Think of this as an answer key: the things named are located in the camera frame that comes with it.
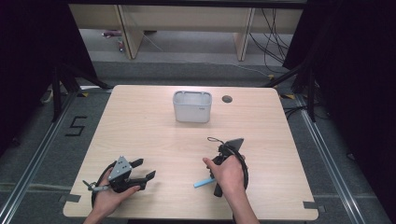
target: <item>black tape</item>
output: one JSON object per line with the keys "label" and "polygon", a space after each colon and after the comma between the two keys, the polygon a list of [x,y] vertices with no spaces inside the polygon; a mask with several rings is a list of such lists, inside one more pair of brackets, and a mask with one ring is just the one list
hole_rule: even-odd
{"label": "black tape", "polygon": [[318,209],[318,206],[314,202],[303,202],[305,209]]}
{"label": "black tape", "polygon": [[66,194],[66,195],[61,196],[61,198],[59,199],[59,202],[60,203],[65,203],[65,202],[78,203],[80,198],[81,198],[81,195]]}
{"label": "black tape", "polygon": [[325,207],[324,205],[318,206],[318,211],[321,212],[321,213],[327,212],[327,211],[326,211],[326,207]]}
{"label": "black tape", "polygon": [[70,128],[79,129],[79,132],[78,133],[67,133],[64,136],[68,136],[68,137],[79,137],[79,136],[81,136],[82,130],[84,130],[85,126],[83,126],[83,125],[75,125],[75,122],[76,122],[77,119],[86,119],[86,118],[87,118],[87,116],[75,116],[73,118],[72,124],[70,124]]}

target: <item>left hand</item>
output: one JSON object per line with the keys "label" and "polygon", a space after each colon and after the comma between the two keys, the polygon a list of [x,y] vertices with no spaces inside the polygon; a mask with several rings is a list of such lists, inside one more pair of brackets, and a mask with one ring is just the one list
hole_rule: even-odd
{"label": "left hand", "polygon": [[[99,186],[109,184],[108,177],[112,170],[113,168],[108,169]],[[84,223],[100,222],[103,218],[111,215],[125,199],[139,190],[140,186],[133,186],[121,193],[115,192],[112,188],[97,192],[93,209],[87,216]]]}

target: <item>light blue handle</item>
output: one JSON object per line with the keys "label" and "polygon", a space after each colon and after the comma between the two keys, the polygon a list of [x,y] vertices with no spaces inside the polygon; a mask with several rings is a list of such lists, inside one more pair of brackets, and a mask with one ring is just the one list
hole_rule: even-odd
{"label": "light blue handle", "polygon": [[216,180],[215,178],[213,178],[213,179],[212,178],[208,178],[208,179],[205,179],[205,180],[201,180],[201,181],[196,182],[194,184],[194,187],[195,188],[199,188],[199,187],[201,187],[203,185],[210,184],[210,183],[214,182],[215,180]]}

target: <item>wooden table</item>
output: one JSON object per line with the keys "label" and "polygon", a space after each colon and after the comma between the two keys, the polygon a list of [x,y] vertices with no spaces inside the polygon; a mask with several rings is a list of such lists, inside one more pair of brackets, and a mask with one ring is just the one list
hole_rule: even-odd
{"label": "wooden table", "polygon": [[[212,94],[210,121],[187,123],[175,119],[175,91]],[[224,103],[224,95],[233,98]],[[240,152],[247,157],[247,196],[260,220],[314,220],[313,202],[303,166],[278,95],[273,89],[181,86],[117,86],[79,170],[64,214],[85,217],[91,211],[91,192],[82,180],[96,181],[120,155],[128,161],[144,159],[131,177],[156,170],[145,190],[122,203],[111,216],[160,219],[231,219],[224,197],[213,195],[215,183],[198,189],[193,183],[209,177],[203,157],[218,155],[219,143],[245,138]]]}

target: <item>finger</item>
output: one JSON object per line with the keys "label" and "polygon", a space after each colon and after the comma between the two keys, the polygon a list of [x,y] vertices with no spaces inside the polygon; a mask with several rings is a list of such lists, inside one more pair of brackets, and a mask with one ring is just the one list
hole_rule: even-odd
{"label": "finger", "polygon": [[212,160],[210,160],[210,159],[208,159],[208,158],[203,158],[203,162],[206,164],[206,166],[209,168],[209,169],[211,169],[212,171],[213,171],[213,169],[215,169],[216,168],[216,164],[212,161]]}
{"label": "finger", "polygon": [[112,170],[113,170],[113,167],[111,167],[110,169],[108,169],[106,171],[106,173],[103,175],[102,181],[100,182],[99,186],[103,186],[103,185],[108,185],[109,184],[108,177],[110,176]]}
{"label": "finger", "polygon": [[119,193],[119,197],[124,201],[125,199],[127,199],[129,196],[135,194],[136,192],[138,192],[140,190],[140,186],[133,186],[131,188],[128,188],[127,190],[125,190],[122,193]]}

